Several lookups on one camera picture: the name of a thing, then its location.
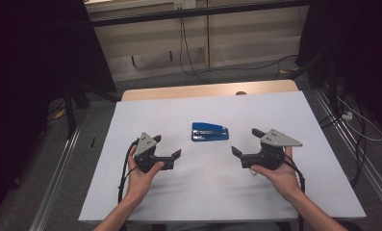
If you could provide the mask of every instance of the wooden panel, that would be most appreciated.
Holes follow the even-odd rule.
[[[122,95],[123,101],[145,99],[189,98],[203,96],[235,95],[238,91],[247,94],[297,91],[292,80],[246,82],[232,84],[198,85],[173,88],[127,90]]]
[[[173,1],[157,5],[144,5],[134,8],[117,8],[109,11],[94,12],[89,8],[92,19],[122,15],[136,15],[145,13],[167,12],[173,10]],[[197,1],[202,7],[203,1]],[[186,35],[189,49],[205,47],[205,16],[185,18]],[[181,24],[179,19],[140,22],[107,27],[97,27],[98,36],[103,52],[107,58],[128,57],[143,54],[152,54],[163,51],[180,50]]]
[[[212,1],[212,7],[265,1]],[[280,39],[301,35],[303,21],[300,8],[274,9],[210,16],[212,46],[254,43],[258,40]]]

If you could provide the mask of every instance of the wrist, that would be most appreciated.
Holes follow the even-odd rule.
[[[140,196],[136,196],[136,195],[131,195],[131,194],[126,194],[125,197],[122,199],[122,201],[124,201],[124,203],[128,206],[134,206],[134,207],[137,207],[140,205],[140,203],[142,202],[143,198],[140,197]]]
[[[293,190],[290,190],[289,192],[282,195],[283,198],[290,203],[301,200],[303,196],[305,196],[304,192],[300,188],[296,188]]]

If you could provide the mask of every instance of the forearm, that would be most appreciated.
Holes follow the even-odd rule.
[[[305,193],[297,191],[290,196],[286,196],[286,199],[314,230],[346,230],[325,214]]]
[[[136,199],[124,197],[94,230],[119,230],[139,204]]]

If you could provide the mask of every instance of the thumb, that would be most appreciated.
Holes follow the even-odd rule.
[[[265,168],[265,167],[262,167],[262,166],[257,166],[257,165],[253,165],[251,166],[251,168],[253,171],[259,173],[260,175],[263,175],[265,177],[269,177],[270,174],[271,174],[271,170]]]
[[[158,162],[155,164],[147,174],[151,175],[152,178],[164,167],[165,163],[164,162]]]

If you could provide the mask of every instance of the white paper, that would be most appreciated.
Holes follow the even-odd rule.
[[[228,141],[193,142],[191,124],[229,129]],[[81,221],[99,221],[117,205],[118,185],[131,142],[146,132],[162,136],[155,154],[182,149],[173,170],[160,171],[129,220],[252,221],[297,218],[263,176],[242,168],[231,146],[257,153],[257,128],[274,128],[303,143],[293,159],[306,179],[306,193],[334,218],[362,218],[365,212],[301,91],[239,96],[125,101],[117,103],[94,173]]]

